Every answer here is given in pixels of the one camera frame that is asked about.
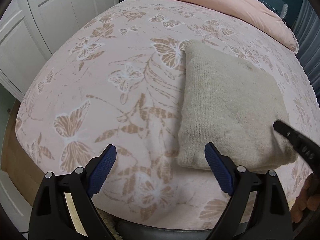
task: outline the human hand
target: human hand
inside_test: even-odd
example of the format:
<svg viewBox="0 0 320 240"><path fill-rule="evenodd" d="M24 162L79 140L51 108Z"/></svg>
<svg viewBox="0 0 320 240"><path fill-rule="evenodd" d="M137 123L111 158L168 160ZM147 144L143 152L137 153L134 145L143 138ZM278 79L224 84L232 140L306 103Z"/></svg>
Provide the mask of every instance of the human hand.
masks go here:
<svg viewBox="0 0 320 240"><path fill-rule="evenodd" d="M314 174L310 174L300 191L300 195L296 198L294 205L291 208L291 219L294 223L299 223L302 219L303 211L308 208L311 211L316 211L320 204L320 194L308 197L308 189L311 186L311 181Z"/></svg>

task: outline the beige knit cushion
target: beige knit cushion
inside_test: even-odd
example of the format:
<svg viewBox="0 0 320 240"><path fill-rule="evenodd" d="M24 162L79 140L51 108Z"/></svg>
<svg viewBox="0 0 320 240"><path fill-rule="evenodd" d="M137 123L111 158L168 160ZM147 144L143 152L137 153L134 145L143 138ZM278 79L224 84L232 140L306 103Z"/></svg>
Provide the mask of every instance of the beige knit cushion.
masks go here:
<svg viewBox="0 0 320 240"><path fill-rule="evenodd" d="M249 61L191 40L186 49L186 87L178 164L209 169L204 146L250 171L292 163L296 154L273 122L289 123L275 79Z"/></svg>

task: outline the leaf print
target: leaf print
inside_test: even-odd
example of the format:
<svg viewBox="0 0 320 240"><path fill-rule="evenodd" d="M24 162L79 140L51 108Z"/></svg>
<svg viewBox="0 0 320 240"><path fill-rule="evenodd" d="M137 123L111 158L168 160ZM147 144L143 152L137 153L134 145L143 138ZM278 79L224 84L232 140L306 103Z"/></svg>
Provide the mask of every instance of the leaf print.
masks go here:
<svg viewBox="0 0 320 240"><path fill-rule="evenodd" d="M214 28L213 25L202 25L201 29L203 29L206 32L211 33L215 37L219 37L219 32Z"/></svg>
<svg viewBox="0 0 320 240"><path fill-rule="evenodd" d="M97 30L92 31L92 35L90 35L91 38L98 37L102 34L102 32L98 32Z"/></svg>
<svg viewBox="0 0 320 240"><path fill-rule="evenodd" d="M72 172L77 166L85 167L90 160L90 148L82 142L72 141L63 150L60 169Z"/></svg>
<svg viewBox="0 0 320 240"><path fill-rule="evenodd" d="M30 156L30 158L36 163L40 164L42 162L42 156L46 156L47 158L54 160L53 155L47 147L40 146L42 140L42 133L40 133L37 140L34 140L31 146L29 144L25 145L26 152Z"/></svg>
<svg viewBox="0 0 320 240"><path fill-rule="evenodd" d="M101 23L109 23L109 22L111 22L112 17L113 17L113 14L107 14L107 15L101 17L99 19L99 22L101 22Z"/></svg>
<svg viewBox="0 0 320 240"><path fill-rule="evenodd" d="M130 204L134 201L134 195L132 195L131 197L128 198L127 200L127 204Z"/></svg>
<svg viewBox="0 0 320 240"><path fill-rule="evenodd" d="M147 175L151 176L151 169L150 168L140 166L139 170L146 173Z"/></svg>
<svg viewBox="0 0 320 240"><path fill-rule="evenodd" d="M113 71L109 75L108 81L113 83L121 92L129 92L129 82L133 79L142 78L140 70L134 68L130 62L126 63L125 69Z"/></svg>
<svg viewBox="0 0 320 240"><path fill-rule="evenodd" d="M79 64L79 71L83 68L83 65L84 65L84 61L81 61Z"/></svg>
<svg viewBox="0 0 320 240"><path fill-rule="evenodd" d="M90 27L91 25L95 24L98 21L98 19L93 19L90 22L88 22L85 26L82 27L82 30Z"/></svg>
<svg viewBox="0 0 320 240"><path fill-rule="evenodd" d="M167 10L165 7L157 6L153 8L154 10Z"/></svg>
<svg viewBox="0 0 320 240"><path fill-rule="evenodd" d="M99 137L96 138L94 142L102 142L104 140L110 139L117 132L117 129L107 130L102 133Z"/></svg>
<svg viewBox="0 0 320 240"><path fill-rule="evenodd" d="M128 32L137 32L138 29L136 27L136 25L132 25L127 29L120 29L119 32L121 35L126 35Z"/></svg>
<svg viewBox="0 0 320 240"><path fill-rule="evenodd" d="M170 20L169 18L164 17L162 14L157 14L154 17L150 18L149 22L161 22L163 27L165 28L173 28L175 26L183 24L183 22Z"/></svg>
<svg viewBox="0 0 320 240"><path fill-rule="evenodd" d="M287 73L284 73L284 77L285 77L287 83L290 84L290 80L289 80L289 77L288 77Z"/></svg>
<svg viewBox="0 0 320 240"><path fill-rule="evenodd" d="M217 26L217 27L220 26L220 24L216 20L205 21L205 23L207 23L209 25Z"/></svg>
<svg viewBox="0 0 320 240"><path fill-rule="evenodd" d="M51 154L51 152L49 151L49 149L47 147L39 146L38 152L39 152L39 155L44 155L44 156L48 157L49 159L54 160L53 155Z"/></svg>
<svg viewBox="0 0 320 240"><path fill-rule="evenodd" d="M231 46L229 46L229 48L236 54L238 58L250 59L255 64L260 65L259 61L252 55L252 52L246 46L243 46L243 50Z"/></svg>
<svg viewBox="0 0 320 240"><path fill-rule="evenodd" d="M271 64L271 61L269 59L269 57L267 55L262 56L262 60L267 63L271 69L271 71L273 70L273 65Z"/></svg>
<svg viewBox="0 0 320 240"><path fill-rule="evenodd" d="M129 179L126 179L126 182L124 183L122 195L125 196L127 194L130 194L134 191L134 186L136 184L136 176L133 174Z"/></svg>
<svg viewBox="0 0 320 240"><path fill-rule="evenodd" d="M178 150L172 149L170 151L165 151L164 156L175 158L178 156L178 153L179 153Z"/></svg>
<svg viewBox="0 0 320 240"><path fill-rule="evenodd" d="M156 211L156 209L157 209L156 203L153 203L152 205L148 206L147 208L141 208L140 215L141 215L142 221L148 220L153 215L153 213Z"/></svg>
<svg viewBox="0 0 320 240"><path fill-rule="evenodd" d="M123 155L123 156L133 156L131 152L129 152L126 148L123 148L121 146L116 146L117 148L117 154Z"/></svg>
<svg viewBox="0 0 320 240"><path fill-rule="evenodd" d="M70 115L58 116L53 122L56 132L65 138L75 136L89 111L89 107L90 101L87 100Z"/></svg>
<svg viewBox="0 0 320 240"><path fill-rule="evenodd" d="M103 53L105 53L106 51L104 50L104 51L99 51L99 52L97 52L97 53L95 53L95 54L91 54L89 57L87 57L85 60L92 60L92 59L95 59L95 58L97 58L97 57L99 57L99 56L101 56Z"/></svg>
<svg viewBox="0 0 320 240"><path fill-rule="evenodd" d="M211 44L211 45L213 45L213 46L220 47L218 44L215 44L215 43L213 43L213 42L211 42L211 41L206 41L206 42L209 43L209 44Z"/></svg>
<svg viewBox="0 0 320 240"><path fill-rule="evenodd" d="M139 13L127 13L124 15L128 19L128 22L133 21L137 18L141 19L147 12L139 12Z"/></svg>
<svg viewBox="0 0 320 240"><path fill-rule="evenodd" d="M16 120L16 132L19 131L21 126L22 126L22 120L21 120L20 117L17 117L17 120Z"/></svg>
<svg viewBox="0 0 320 240"><path fill-rule="evenodd" d="M165 188L160 190L160 203L159 205L162 208L165 208L169 205L170 198L172 198L174 192L170 186L166 186Z"/></svg>
<svg viewBox="0 0 320 240"><path fill-rule="evenodd" d="M138 127L135 124L131 123L129 125L125 125L121 128L121 130L125 133L138 133L138 131L142 131L142 127Z"/></svg>
<svg viewBox="0 0 320 240"><path fill-rule="evenodd" d="M90 37L83 38L75 47L73 47L69 54L78 53L76 60L84 60L89 55L96 51L98 48L102 47L104 43L95 43L95 42L89 42Z"/></svg>
<svg viewBox="0 0 320 240"><path fill-rule="evenodd" d="M207 202L204 209L200 212L199 219L213 221L218 219L227 206L225 200L214 199Z"/></svg>
<svg viewBox="0 0 320 240"><path fill-rule="evenodd" d="M41 139L42 139L42 134L40 133L38 141L37 141L38 145L41 143Z"/></svg>
<svg viewBox="0 0 320 240"><path fill-rule="evenodd" d="M222 31L222 34L223 34L223 35L226 35L226 36L230 36L230 35L232 35L232 34L235 34L233 31L228 30L228 29L226 29L226 28L220 28L220 30Z"/></svg>
<svg viewBox="0 0 320 240"><path fill-rule="evenodd" d="M37 84L38 94L41 94L44 85L50 84L53 79L53 69L49 72L49 74L44 78L44 80L40 81Z"/></svg>
<svg viewBox="0 0 320 240"><path fill-rule="evenodd" d="M164 159L158 166L157 175L159 179L163 180L164 184L169 183L173 179L173 170L167 160Z"/></svg>
<svg viewBox="0 0 320 240"><path fill-rule="evenodd" d="M186 41L176 41L171 38L168 38L168 40L150 40L154 42L151 45L155 48L156 52L161 57L161 61L169 69L174 69L182 64L182 52L184 52Z"/></svg>
<svg viewBox="0 0 320 240"><path fill-rule="evenodd" d="M277 66L277 70L278 70L278 72L280 73L280 75L283 76L282 70L280 69L280 67L278 66L277 63L276 63L276 66Z"/></svg>
<svg viewBox="0 0 320 240"><path fill-rule="evenodd" d="M178 14L182 15L185 18L194 18L195 14L192 12L183 12L183 11L179 11Z"/></svg>

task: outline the bed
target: bed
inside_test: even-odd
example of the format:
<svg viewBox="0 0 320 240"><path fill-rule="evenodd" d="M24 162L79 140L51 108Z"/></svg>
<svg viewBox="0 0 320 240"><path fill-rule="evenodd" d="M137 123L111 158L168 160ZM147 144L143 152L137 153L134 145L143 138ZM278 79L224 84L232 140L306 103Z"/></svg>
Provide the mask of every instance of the bed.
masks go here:
<svg viewBox="0 0 320 240"><path fill-rule="evenodd" d="M213 228L227 195L210 171L175 160L183 49L190 39L271 74L290 124L320 143L316 96L292 51L242 20L199 5L126 0L86 24L42 68L20 106L20 144L44 172L60 175L111 143L117 160L93 197L96 207L154 227ZM310 169L298 158L276 172L291 207Z"/></svg>

